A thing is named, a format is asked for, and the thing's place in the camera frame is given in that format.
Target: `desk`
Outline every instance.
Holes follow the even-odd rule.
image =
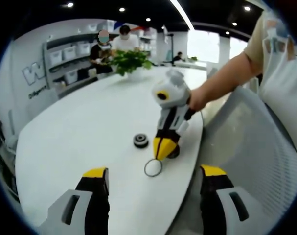
[[[200,112],[182,136],[181,154],[165,159],[161,175],[144,175],[153,157],[152,140],[160,107],[152,87],[169,68],[145,71],[145,79],[130,82],[119,75],[83,87],[54,103],[20,133],[16,155],[17,189],[26,219],[41,225],[47,209],[82,174],[109,168],[110,235],[165,234],[192,177],[203,130]],[[175,68],[193,89],[206,81],[206,72]],[[133,146],[135,134],[145,133],[146,149]]]
[[[183,68],[192,68],[192,69],[199,69],[199,70],[206,70],[207,64],[204,62],[184,62],[184,61],[175,61],[175,66],[183,67]]]

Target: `sign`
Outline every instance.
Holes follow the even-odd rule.
[[[32,86],[33,84],[36,83],[37,80],[44,79],[46,74],[45,74],[45,69],[44,69],[44,62],[43,60],[39,62],[34,62],[31,66],[28,66],[22,70],[22,74],[29,86]],[[32,99],[36,96],[39,95],[44,90],[47,90],[48,87],[47,85],[44,85],[35,91],[31,92],[28,97],[29,99]]]
[[[41,80],[45,77],[45,69],[43,60],[33,63],[31,66],[22,70],[22,74],[29,86],[32,86],[36,80]]]

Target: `black ceiling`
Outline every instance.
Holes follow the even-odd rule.
[[[238,30],[250,35],[262,10],[244,0],[178,0],[195,29],[219,32],[225,35],[225,28]],[[150,26],[161,31],[166,25],[168,31],[187,31],[188,27],[169,0],[72,0],[74,7],[64,8],[64,0],[37,0],[25,5],[29,9],[15,37],[30,30],[56,21],[78,18],[101,18]],[[251,11],[245,12],[244,6]],[[230,30],[230,36],[241,37]]]

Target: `floor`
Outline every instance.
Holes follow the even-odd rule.
[[[220,107],[225,103],[229,95],[226,95],[214,102],[207,104],[202,110],[204,118],[204,126],[206,126],[211,119],[218,112]],[[169,229],[169,235],[202,235],[203,224],[201,218],[200,207],[200,190],[202,182],[202,174],[199,169],[201,164],[218,165],[226,159],[220,158],[204,158],[198,156],[194,176],[191,180],[190,187],[182,203],[179,213]]]

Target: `white shirt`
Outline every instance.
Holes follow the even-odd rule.
[[[290,134],[297,150],[297,46],[283,22],[263,15],[264,75],[259,96]]]
[[[137,35],[129,34],[127,40],[121,39],[120,36],[114,38],[112,42],[112,50],[134,50],[134,48],[139,47],[139,39]]]

